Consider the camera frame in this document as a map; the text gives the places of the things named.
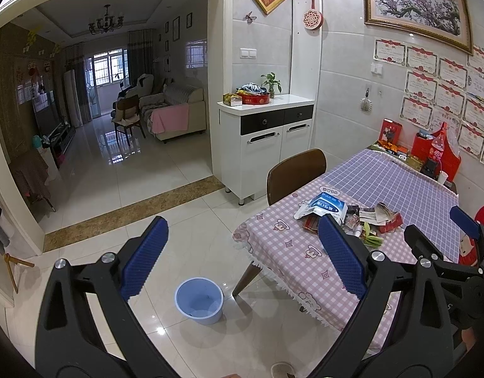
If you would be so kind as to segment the person's right hand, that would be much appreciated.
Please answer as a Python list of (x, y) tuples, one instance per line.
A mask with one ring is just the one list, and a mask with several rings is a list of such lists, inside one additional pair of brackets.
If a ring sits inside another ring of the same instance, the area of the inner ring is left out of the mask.
[(469, 352), (476, 343), (475, 331), (473, 328), (462, 330), (462, 340), (466, 346), (466, 351)]

